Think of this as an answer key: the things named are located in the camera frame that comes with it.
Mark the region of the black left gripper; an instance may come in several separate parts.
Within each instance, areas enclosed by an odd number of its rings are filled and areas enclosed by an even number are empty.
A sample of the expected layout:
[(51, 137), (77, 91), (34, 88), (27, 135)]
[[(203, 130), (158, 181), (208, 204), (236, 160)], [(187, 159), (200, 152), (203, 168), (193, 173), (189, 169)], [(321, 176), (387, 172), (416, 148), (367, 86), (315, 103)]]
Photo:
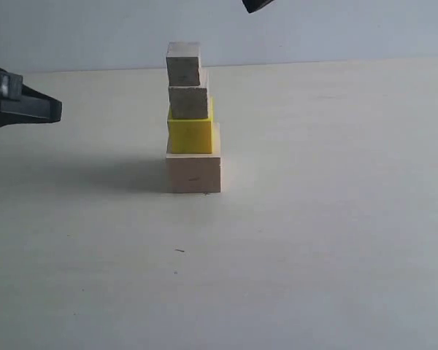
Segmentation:
[(58, 123), (62, 102), (23, 86), (23, 76), (0, 68), (0, 127)]

